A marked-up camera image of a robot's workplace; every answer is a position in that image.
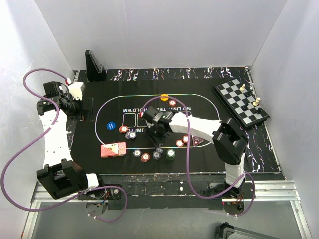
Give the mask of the blue poker chip stack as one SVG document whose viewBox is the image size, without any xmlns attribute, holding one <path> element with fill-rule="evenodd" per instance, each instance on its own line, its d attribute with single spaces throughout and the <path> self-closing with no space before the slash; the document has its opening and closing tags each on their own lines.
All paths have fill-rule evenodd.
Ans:
<svg viewBox="0 0 319 239">
<path fill-rule="evenodd" d="M 159 159 L 161 158 L 161 153 L 159 153 L 159 152 L 157 152 L 157 151 L 154 151 L 154 152 L 152 153 L 152 157 L 153 157 L 153 159 L 155 159 L 155 160 L 159 160 Z"/>
</svg>

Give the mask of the red poker chip stack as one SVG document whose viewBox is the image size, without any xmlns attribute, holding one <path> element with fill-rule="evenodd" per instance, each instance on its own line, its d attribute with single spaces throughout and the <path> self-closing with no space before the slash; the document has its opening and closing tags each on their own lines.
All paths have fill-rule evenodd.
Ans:
<svg viewBox="0 0 319 239">
<path fill-rule="evenodd" d="M 148 153 L 143 153 L 140 157 L 141 162 L 148 162 L 150 159 L 150 155 Z"/>
</svg>

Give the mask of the red chips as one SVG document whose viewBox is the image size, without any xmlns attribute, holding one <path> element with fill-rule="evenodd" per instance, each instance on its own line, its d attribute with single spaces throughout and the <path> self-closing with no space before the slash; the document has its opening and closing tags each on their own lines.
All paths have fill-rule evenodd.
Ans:
<svg viewBox="0 0 319 239">
<path fill-rule="evenodd" d="M 126 133 L 128 131 L 128 127 L 127 126 L 121 126 L 119 127 L 119 133 Z"/>
<path fill-rule="evenodd" d="M 188 144 L 191 145 L 190 141 L 191 141 L 190 137 L 188 135 L 184 135 L 181 139 L 178 139 L 176 141 L 176 146 L 181 148 L 181 147 L 187 146 Z"/>
<path fill-rule="evenodd" d="M 177 104 L 176 100 L 170 100 L 169 101 L 169 105 L 172 106 L 172 107 L 176 106 L 176 104 Z"/>
</svg>

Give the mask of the black triangular dealer button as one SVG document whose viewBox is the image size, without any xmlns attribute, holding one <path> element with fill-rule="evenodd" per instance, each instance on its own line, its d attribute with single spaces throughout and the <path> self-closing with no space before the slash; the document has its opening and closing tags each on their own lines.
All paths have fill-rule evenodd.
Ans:
<svg viewBox="0 0 319 239">
<path fill-rule="evenodd" d="M 197 136 L 194 136 L 194 135 L 191 138 L 192 138 L 193 147 L 197 147 L 204 142 L 204 139 L 197 137 Z"/>
</svg>

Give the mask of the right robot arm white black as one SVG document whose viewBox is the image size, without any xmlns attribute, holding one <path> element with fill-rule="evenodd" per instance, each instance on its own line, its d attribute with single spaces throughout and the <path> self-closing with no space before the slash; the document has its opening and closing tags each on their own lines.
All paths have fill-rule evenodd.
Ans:
<svg viewBox="0 0 319 239">
<path fill-rule="evenodd" d="M 146 133 L 156 148 L 161 147 L 172 133 L 196 136 L 212 143 L 218 157 L 225 163 L 226 194 L 237 198 L 243 193 L 248 139 L 233 119 L 226 122 L 201 119 L 175 110 L 159 111 L 151 106 L 140 113 L 140 118 L 145 121 Z"/>
</svg>

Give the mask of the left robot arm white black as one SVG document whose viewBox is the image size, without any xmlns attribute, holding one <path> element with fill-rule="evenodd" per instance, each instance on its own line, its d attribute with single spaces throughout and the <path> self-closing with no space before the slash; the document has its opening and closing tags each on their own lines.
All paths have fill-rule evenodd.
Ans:
<svg viewBox="0 0 319 239">
<path fill-rule="evenodd" d="M 45 95 L 37 102 L 37 111 L 43 129 L 49 133 L 44 137 L 45 158 L 43 169 L 37 171 L 38 181 L 53 199 L 86 190 L 95 199 L 103 198 L 105 185 L 98 182 L 95 173 L 85 173 L 73 161 L 67 138 L 68 120 L 93 121 L 93 98 L 83 96 L 83 82 L 65 86 L 52 81 L 43 86 Z"/>
</svg>

